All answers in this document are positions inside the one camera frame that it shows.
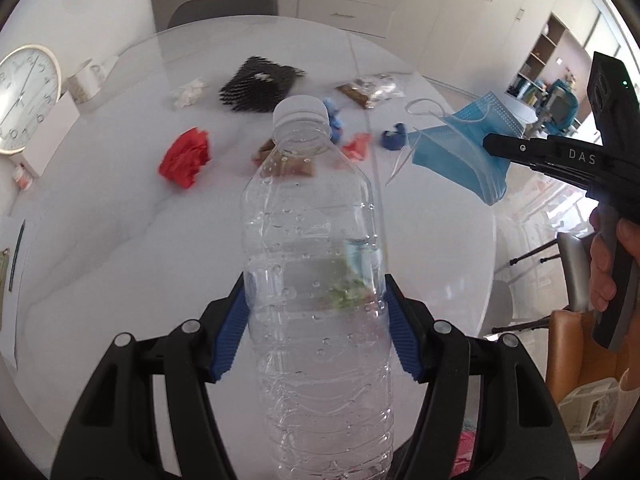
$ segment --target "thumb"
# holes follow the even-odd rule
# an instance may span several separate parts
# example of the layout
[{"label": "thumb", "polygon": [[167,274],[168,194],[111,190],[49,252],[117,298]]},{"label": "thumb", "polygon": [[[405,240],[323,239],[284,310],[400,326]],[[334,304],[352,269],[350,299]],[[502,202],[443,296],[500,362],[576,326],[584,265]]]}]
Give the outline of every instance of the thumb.
[{"label": "thumb", "polygon": [[622,219],[618,222],[618,239],[628,253],[640,263],[640,226]]}]

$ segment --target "bottle cap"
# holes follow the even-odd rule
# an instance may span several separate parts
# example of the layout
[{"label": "bottle cap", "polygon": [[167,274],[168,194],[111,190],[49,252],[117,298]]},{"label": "bottle cap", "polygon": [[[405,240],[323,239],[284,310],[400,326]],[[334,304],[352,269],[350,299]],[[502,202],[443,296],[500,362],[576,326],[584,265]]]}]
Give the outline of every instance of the bottle cap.
[{"label": "bottle cap", "polygon": [[324,103],[310,95],[293,95],[282,100],[273,111],[273,129],[289,121],[321,121],[329,125],[329,113]]}]

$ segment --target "transparent plastic container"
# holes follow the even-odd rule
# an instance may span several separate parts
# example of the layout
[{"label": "transparent plastic container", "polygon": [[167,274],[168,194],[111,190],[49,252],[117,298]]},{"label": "transparent plastic container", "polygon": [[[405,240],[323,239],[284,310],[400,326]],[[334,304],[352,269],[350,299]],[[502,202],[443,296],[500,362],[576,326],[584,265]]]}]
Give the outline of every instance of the transparent plastic container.
[{"label": "transparent plastic container", "polygon": [[286,480],[382,480],[392,458],[391,338],[371,186],[330,142],[322,101],[274,111],[242,198],[260,398]]}]

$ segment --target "human hand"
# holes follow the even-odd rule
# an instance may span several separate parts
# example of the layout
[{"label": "human hand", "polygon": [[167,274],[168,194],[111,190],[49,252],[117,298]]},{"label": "human hand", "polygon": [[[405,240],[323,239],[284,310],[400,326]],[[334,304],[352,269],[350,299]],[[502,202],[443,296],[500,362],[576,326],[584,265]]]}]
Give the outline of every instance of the human hand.
[{"label": "human hand", "polygon": [[[591,213],[590,222],[598,230],[600,219],[598,209]],[[640,265],[640,226],[622,219],[617,227],[618,240],[625,249],[636,259]],[[597,235],[591,244],[591,280],[589,282],[589,294],[591,304],[600,312],[604,312],[609,306],[609,301],[616,295],[616,283],[610,276],[613,268],[613,257],[600,235]],[[630,367],[628,384],[640,386],[640,309],[636,312],[626,335],[629,347]]]}]

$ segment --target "surgical mask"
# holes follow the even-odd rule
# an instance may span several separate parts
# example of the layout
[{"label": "surgical mask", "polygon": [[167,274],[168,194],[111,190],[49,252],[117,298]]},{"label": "surgical mask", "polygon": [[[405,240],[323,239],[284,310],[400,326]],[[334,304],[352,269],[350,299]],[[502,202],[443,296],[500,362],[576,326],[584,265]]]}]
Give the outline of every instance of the surgical mask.
[{"label": "surgical mask", "polygon": [[416,99],[406,106],[407,113],[433,115],[444,124],[409,134],[408,148],[400,153],[388,183],[413,157],[414,164],[429,168],[466,187],[486,204],[498,202],[507,189],[506,175],[510,162],[489,155],[482,141],[488,134],[521,137],[524,132],[522,124],[492,92],[453,115],[444,113],[437,103],[441,115],[412,111],[419,102],[435,103],[426,98]]}]

